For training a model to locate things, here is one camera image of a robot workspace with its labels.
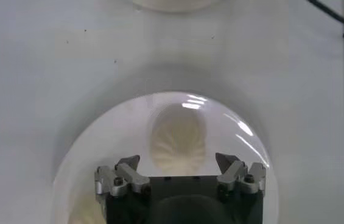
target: white surface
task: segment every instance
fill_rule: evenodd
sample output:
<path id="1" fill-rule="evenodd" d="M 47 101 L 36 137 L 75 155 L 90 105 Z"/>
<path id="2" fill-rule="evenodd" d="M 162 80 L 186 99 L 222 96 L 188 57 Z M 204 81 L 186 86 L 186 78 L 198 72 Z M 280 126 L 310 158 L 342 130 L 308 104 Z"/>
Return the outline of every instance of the white surface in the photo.
<path id="1" fill-rule="evenodd" d="M 280 223 L 344 223 L 341 25 L 300 0 L 216 6 L 163 15 L 117 0 L 0 0 L 0 223 L 48 223 L 57 166 L 84 128 L 171 89 L 254 126 L 278 175 Z"/>
<path id="2" fill-rule="evenodd" d="M 141 175 L 165 175 L 150 155 L 152 127 L 160 111 L 172 105 L 182 107 L 192 99 L 189 95 L 174 92 L 135 98 L 119 104 L 93 122 L 75 141 L 55 178 L 54 223 L 68 222 L 73 207 L 78 203 L 74 198 L 82 195 L 94 198 L 93 173 L 98 166 L 113 167 L 119 159 L 138 154 L 141 156 L 138 166 Z M 248 167 L 255 162 L 262 163 L 267 169 L 263 224 L 278 223 L 278 186 L 261 140 L 233 111 L 211 99 L 202 102 L 205 103 L 195 104 L 199 106 L 197 109 L 188 109 L 203 117 L 204 131 L 207 132 L 205 160 L 193 175 L 220 175 L 216 152 L 237 155 Z M 245 124 L 244 129 L 241 129 L 241 124 Z"/>

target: white plate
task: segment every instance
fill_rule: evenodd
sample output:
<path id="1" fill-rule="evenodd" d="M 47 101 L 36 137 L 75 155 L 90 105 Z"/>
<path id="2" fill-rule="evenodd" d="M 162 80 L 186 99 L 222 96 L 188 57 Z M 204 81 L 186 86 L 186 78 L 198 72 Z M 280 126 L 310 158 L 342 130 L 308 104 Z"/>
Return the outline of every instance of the white plate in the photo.
<path id="1" fill-rule="evenodd" d="M 205 159 L 196 175 L 220 174 L 215 152 L 236 155 L 248 166 L 253 162 L 266 166 L 264 223 L 278 223 L 275 174 L 267 151 L 255 132 L 222 104 L 203 96 L 179 92 L 156 93 L 121 103 L 99 117 L 80 135 L 55 177 L 53 223 L 68 223 L 71 211 L 84 195 L 94 198 L 93 172 L 101 164 L 113 166 L 119 158 L 138 154 L 141 155 L 139 173 L 164 175 L 152 160 L 149 138 L 155 118 L 170 105 L 194 110 L 205 124 Z"/>

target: bolt head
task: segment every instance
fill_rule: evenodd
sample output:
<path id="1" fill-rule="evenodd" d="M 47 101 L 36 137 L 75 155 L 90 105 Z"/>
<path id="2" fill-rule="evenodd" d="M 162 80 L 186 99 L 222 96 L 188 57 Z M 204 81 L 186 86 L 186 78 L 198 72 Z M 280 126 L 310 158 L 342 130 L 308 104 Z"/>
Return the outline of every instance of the bolt head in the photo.
<path id="1" fill-rule="evenodd" d="M 114 184 L 115 186 L 120 186 L 120 185 L 122 185 L 122 184 L 123 184 L 123 178 L 121 178 L 121 177 L 116 177 L 116 178 L 113 180 L 113 184 Z"/>

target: black cable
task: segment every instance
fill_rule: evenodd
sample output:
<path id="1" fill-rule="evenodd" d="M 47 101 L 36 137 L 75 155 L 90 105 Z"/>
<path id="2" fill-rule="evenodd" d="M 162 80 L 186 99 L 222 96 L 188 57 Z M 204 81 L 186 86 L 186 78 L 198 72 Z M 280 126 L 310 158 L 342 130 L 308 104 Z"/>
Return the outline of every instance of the black cable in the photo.
<path id="1" fill-rule="evenodd" d="M 316 6 L 318 9 L 322 10 L 323 12 L 325 12 L 331 18 L 333 18 L 333 19 L 337 20 L 338 22 L 344 24 L 344 17 L 342 15 L 339 15 L 335 11 L 333 11 L 333 9 L 330 9 L 329 7 L 324 5 L 322 2 L 320 2 L 318 0 L 307 0 L 307 1 L 309 1 L 311 4 Z"/>

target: pleated dumpling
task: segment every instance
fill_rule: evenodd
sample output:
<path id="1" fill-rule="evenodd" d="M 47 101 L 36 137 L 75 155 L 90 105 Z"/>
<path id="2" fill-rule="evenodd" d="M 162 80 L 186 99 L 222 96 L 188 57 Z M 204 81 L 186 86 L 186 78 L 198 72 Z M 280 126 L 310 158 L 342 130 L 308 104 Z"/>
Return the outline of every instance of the pleated dumpling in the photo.
<path id="1" fill-rule="evenodd" d="M 205 160 L 205 124 L 197 110 L 173 105 L 157 116 L 150 139 L 153 162 L 166 175 L 195 175 Z"/>

